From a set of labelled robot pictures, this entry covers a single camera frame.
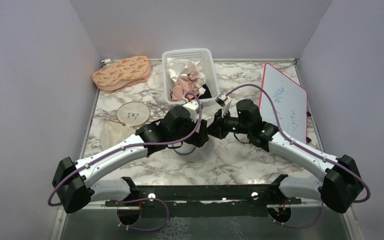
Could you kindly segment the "white mesh laundry bag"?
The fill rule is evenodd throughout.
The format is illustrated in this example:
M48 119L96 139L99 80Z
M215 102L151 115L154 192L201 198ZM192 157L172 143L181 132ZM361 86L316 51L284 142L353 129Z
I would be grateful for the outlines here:
M214 146L214 138L209 136L208 141L202 147L196 147L192 144L183 143L181 147L175 148L173 151L184 161L200 163L211 158Z

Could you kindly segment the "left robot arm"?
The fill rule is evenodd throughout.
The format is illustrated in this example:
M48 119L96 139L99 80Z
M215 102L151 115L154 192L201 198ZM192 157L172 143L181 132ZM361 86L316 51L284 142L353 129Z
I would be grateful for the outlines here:
M141 126L122 142L88 158L59 161L52 179L53 190L48 198L51 207L62 206L67 214L75 213L91 202L120 200L132 205L137 200L134 183L103 180L114 170L165 149L184 144L202 147L208 140L207 122L202 106L191 101L170 109L164 118Z

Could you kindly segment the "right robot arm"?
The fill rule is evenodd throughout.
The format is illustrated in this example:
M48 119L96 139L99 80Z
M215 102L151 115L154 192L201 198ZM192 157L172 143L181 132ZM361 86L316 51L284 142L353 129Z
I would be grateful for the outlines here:
M207 133L224 139L229 133L246 135L248 142L268 153L284 157L306 169L314 178L279 176L268 190L269 199L280 204L287 198L319 200L328 208L345 213L364 189L355 160L348 156L336 157L318 151L263 121L259 108L250 99L236 104L238 116L229 112L231 99L217 97L220 106Z

